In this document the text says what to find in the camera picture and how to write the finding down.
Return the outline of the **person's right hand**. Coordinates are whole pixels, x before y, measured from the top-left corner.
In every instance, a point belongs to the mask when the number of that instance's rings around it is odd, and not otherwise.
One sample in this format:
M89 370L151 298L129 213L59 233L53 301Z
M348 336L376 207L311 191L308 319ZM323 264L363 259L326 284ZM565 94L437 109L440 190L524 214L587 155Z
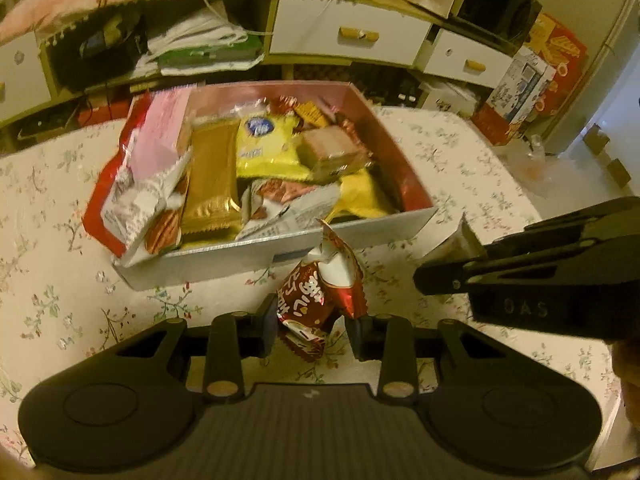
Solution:
M635 427L639 427L640 370L638 339L617 341L613 344L612 365L615 375L620 378L627 418Z

